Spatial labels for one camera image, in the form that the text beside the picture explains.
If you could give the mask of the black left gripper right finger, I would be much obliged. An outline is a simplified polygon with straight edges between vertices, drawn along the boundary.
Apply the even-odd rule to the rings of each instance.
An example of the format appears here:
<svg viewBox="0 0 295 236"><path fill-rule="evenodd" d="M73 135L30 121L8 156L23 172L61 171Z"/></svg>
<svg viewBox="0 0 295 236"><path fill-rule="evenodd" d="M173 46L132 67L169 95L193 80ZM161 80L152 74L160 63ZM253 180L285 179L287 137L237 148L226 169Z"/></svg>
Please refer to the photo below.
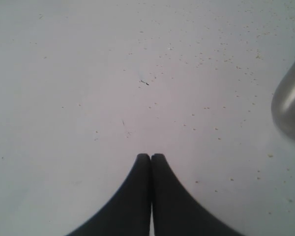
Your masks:
<svg viewBox="0 0 295 236"><path fill-rule="evenodd" d="M151 157L152 213L156 236L239 236L183 187L163 154Z"/></svg>

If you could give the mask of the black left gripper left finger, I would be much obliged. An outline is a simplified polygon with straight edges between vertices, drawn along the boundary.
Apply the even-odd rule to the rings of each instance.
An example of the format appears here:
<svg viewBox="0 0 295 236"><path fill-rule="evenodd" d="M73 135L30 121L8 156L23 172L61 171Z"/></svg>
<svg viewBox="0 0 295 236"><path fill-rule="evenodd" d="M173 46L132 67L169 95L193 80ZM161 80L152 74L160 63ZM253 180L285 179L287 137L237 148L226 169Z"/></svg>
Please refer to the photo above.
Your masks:
<svg viewBox="0 0 295 236"><path fill-rule="evenodd" d="M111 199L70 236L148 236L151 217L151 162L138 154Z"/></svg>

